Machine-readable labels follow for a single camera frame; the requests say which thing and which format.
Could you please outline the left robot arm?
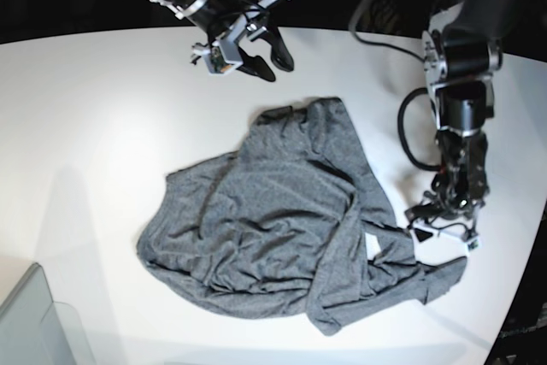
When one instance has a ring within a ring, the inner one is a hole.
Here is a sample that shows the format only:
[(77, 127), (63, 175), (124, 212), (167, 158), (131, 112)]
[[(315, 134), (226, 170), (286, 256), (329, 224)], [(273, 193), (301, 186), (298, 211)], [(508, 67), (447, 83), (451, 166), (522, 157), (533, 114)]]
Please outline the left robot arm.
[[(479, 247), (479, 212), (490, 191), (483, 126), (495, 115), (493, 76), (503, 66), (502, 39), (517, 24), (526, 1), (437, 0), (432, 8), (417, 58), (426, 84), (410, 92), (397, 113), (405, 155), (434, 175), (422, 201), (405, 212), (409, 230), (420, 241), (451, 236), (469, 250)], [(406, 109), (420, 96), (428, 97), (432, 107), (438, 164), (416, 159), (404, 131)]]

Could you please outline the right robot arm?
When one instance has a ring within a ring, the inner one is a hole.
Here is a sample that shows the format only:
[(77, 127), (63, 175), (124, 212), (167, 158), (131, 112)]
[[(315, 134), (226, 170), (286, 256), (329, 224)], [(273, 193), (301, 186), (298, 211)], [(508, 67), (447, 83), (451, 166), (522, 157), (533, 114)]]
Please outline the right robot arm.
[(191, 63), (204, 61), (209, 73), (224, 76), (234, 71), (267, 82), (276, 80), (273, 70), (261, 56), (250, 56), (240, 46), (242, 39), (257, 39), (270, 45), (270, 60), (279, 70), (291, 72), (293, 57), (278, 26), (272, 22), (271, 9), (289, 0), (148, 0), (165, 7), (179, 20), (187, 19), (207, 36), (204, 44), (191, 47)]

